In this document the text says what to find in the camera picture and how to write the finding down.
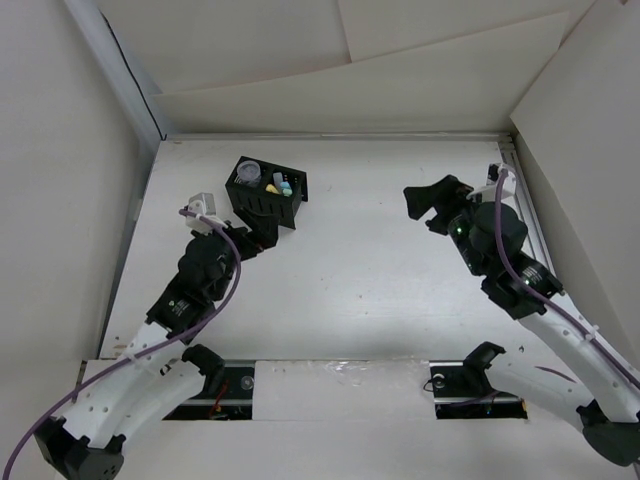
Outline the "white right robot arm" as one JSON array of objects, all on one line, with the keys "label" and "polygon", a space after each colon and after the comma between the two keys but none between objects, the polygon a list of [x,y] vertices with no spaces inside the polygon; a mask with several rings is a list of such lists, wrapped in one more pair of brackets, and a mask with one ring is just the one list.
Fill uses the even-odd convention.
[{"label": "white right robot arm", "polygon": [[458,379],[473,393],[505,392],[543,408],[580,432],[609,462],[639,460],[639,373],[581,318],[561,282],[523,252],[526,224],[503,201],[515,180],[500,168],[480,189],[448,175],[403,195],[408,215],[435,215],[427,228],[448,236],[488,299],[547,345],[570,375],[529,365],[485,341],[469,353]]}]

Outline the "yellow highlighter pen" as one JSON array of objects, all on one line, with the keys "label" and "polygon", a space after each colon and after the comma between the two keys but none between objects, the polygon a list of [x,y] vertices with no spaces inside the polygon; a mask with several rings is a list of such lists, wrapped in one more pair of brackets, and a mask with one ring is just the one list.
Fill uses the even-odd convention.
[{"label": "yellow highlighter pen", "polygon": [[279,195],[279,194],[280,194],[279,190],[278,190],[274,185],[272,185],[272,184],[268,184],[268,185],[266,186],[265,190],[266,190],[267,192],[269,192],[269,193],[273,193],[273,194],[276,194],[276,195]]}]

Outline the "clear jar of paper clips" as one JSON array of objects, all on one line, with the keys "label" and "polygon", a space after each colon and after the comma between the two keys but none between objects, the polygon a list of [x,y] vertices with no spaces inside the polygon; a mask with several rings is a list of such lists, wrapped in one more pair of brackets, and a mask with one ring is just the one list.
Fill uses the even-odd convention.
[{"label": "clear jar of paper clips", "polygon": [[256,187],[262,178],[261,166],[255,160],[241,160],[236,167],[236,175],[239,184]]}]

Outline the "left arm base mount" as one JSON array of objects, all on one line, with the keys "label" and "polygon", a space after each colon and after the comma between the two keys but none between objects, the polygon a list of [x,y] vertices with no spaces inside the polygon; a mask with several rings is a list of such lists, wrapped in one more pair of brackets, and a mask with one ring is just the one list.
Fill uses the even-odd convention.
[{"label": "left arm base mount", "polygon": [[184,401],[164,417],[164,421],[246,421],[253,416],[255,361],[230,361],[213,390],[213,380],[205,380],[203,390]]}]

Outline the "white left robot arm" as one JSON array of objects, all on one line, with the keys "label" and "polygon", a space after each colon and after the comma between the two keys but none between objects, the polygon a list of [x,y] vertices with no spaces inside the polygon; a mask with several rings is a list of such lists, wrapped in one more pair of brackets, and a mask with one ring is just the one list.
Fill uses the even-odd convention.
[{"label": "white left robot arm", "polygon": [[234,227],[195,205],[180,213],[193,238],[118,362],[35,427],[45,461],[66,479],[115,478],[154,424],[185,400],[222,387],[224,360],[196,338],[235,293],[242,261],[277,244],[278,219],[241,208],[244,224]]}]

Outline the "orange capped lead case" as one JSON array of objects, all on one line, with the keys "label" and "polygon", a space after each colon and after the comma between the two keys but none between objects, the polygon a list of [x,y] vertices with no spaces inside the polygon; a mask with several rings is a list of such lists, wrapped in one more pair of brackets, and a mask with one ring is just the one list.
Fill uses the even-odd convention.
[{"label": "orange capped lead case", "polygon": [[273,184],[277,187],[280,187],[284,182],[284,176],[281,172],[274,172],[272,175]]}]

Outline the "black slotted organizer box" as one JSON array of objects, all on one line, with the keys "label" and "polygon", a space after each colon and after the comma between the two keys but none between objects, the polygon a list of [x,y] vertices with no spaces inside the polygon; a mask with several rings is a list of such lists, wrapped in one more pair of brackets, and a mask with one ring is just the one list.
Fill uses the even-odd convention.
[{"label": "black slotted organizer box", "polygon": [[[236,167],[241,160],[255,160],[262,170],[262,178],[258,186],[249,187],[236,181]],[[289,182],[293,194],[285,197],[281,186],[273,184],[272,175],[281,172],[284,181]],[[279,195],[265,190],[268,184],[274,185],[280,192]],[[308,201],[307,174],[304,171],[290,167],[269,163],[255,158],[241,156],[233,168],[225,188],[233,210],[246,207],[256,213],[274,215],[279,219],[279,225],[291,230],[296,229],[295,217],[303,202]]]}]

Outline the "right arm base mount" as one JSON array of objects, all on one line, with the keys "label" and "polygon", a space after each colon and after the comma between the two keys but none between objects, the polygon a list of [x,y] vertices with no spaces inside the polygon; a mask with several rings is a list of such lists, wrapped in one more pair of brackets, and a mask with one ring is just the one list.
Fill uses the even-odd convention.
[{"label": "right arm base mount", "polygon": [[524,400],[496,390],[486,371],[506,353],[503,347],[483,342],[462,360],[429,362],[429,377],[422,390],[431,395],[438,420],[527,420]]}]

